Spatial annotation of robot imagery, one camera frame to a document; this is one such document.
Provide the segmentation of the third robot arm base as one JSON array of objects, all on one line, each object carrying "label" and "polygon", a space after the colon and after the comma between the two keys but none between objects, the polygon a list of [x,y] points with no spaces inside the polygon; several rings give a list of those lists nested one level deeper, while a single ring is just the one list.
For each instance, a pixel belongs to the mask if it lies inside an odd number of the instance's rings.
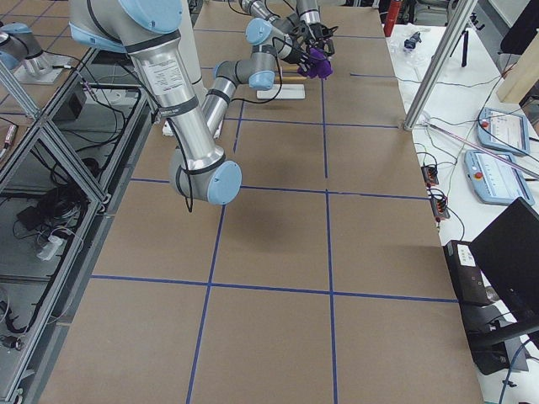
[{"label": "third robot arm base", "polygon": [[21,83],[51,85],[72,68],[70,61],[70,56],[47,54],[28,25],[1,26],[1,62]]}]

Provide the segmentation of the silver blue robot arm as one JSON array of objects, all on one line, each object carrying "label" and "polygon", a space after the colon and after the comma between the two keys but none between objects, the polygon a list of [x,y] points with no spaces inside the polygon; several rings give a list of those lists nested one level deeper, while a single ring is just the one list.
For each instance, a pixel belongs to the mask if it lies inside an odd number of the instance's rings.
[{"label": "silver blue robot arm", "polygon": [[316,1],[297,1],[294,12],[281,17],[270,11],[265,1],[240,1],[239,7],[252,19],[245,29],[251,56],[238,61],[223,61],[214,68],[214,82],[205,95],[202,112],[212,137],[219,127],[234,93],[241,85],[256,91],[269,91],[280,72],[279,62],[297,67],[302,77],[325,79],[333,73],[336,27],[322,23]]},{"label": "silver blue robot arm", "polygon": [[176,137],[170,183],[186,198],[226,205],[238,194],[240,167],[213,140],[179,51],[180,1],[71,1],[72,38],[127,54]]}]

